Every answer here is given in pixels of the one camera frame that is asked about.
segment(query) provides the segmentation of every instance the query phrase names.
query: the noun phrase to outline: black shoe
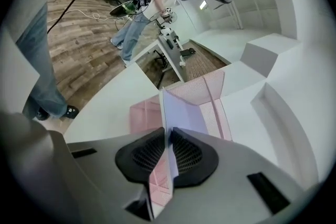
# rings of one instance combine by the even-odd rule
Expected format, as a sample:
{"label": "black shoe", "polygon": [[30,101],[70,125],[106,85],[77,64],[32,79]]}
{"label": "black shoe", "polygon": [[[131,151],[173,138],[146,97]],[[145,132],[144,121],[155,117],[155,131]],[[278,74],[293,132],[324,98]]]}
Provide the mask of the black shoe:
{"label": "black shoe", "polygon": [[68,105],[67,107],[67,112],[62,117],[69,118],[69,119],[74,119],[79,113],[78,108]]}
{"label": "black shoe", "polygon": [[49,118],[49,113],[47,111],[45,111],[43,108],[40,108],[36,114],[36,118],[39,121],[45,121],[46,119]]}

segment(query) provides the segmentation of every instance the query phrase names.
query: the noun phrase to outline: black rectangular slot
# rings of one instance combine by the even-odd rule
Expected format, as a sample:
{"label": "black rectangular slot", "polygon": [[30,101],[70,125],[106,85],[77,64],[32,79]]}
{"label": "black rectangular slot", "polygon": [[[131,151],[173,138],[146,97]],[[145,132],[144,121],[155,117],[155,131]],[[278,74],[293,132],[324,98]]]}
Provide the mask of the black rectangular slot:
{"label": "black rectangular slot", "polygon": [[247,178],[273,214],[290,204],[263,173],[251,174]]}
{"label": "black rectangular slot", "polygon": [[94,148],[86,148],[84,150],[73,151],[71,152],[72,156],[76,158],[84,157],[96,153],[97,151]]}

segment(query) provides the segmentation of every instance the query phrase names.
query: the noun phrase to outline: black grille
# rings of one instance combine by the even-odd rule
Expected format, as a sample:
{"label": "black grille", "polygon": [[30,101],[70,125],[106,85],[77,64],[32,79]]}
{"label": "black grille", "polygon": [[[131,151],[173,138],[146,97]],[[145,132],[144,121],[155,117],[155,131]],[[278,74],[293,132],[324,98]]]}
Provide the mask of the black grille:
{"label": "black grille", "polygon": [[164,136],[161,134],[144,142],[144,145],[132,151],[132,159],[142,169],[151,172],[164,151]]}
{"label": "black grille", "polygon": [[179,174],[191,170],[202,160],[202,151],[194,143],[173,133],[171,141]]}

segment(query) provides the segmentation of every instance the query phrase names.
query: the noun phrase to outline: ceiling light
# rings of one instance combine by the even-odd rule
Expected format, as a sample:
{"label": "ceiling light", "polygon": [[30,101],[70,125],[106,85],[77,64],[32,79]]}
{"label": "ceiling light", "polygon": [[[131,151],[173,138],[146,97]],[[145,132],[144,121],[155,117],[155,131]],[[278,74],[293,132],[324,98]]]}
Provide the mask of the ceiling light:
{"label": "ceiling light", "polygon": [[205,5],[206,5],[206,2],[203,1],[203,2],[201,3],[201,5],[199,6],[199,8],[200,8],[200,9],[203,9],[203,8],[205,7]]}

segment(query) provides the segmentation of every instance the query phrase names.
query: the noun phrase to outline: black slot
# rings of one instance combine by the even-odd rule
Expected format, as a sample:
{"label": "black slot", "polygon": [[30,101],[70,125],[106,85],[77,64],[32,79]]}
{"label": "black slot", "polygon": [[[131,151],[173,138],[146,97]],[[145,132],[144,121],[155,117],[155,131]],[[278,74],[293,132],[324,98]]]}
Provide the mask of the black slot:
{"label": "black slot", "polygon": [[97,151],[94,148],[86,148],[85,150],[73,151],[71,152],[71,154],[76,159],[87,155],[91,155],[96,152]]}
{"label": "black slot", "polygon": [[144,188],[139,200],[133,201],[130,203],[125,209],[126,211],[138,216],[147,221],[151,221],[152,217],[152,210],[150,207],[150,199],[149,199],[149,192]]}
{"label": "black slot", "polygon": [[263,173],[251,174],[247,178],[273,214],[278,213],[290,204]]}

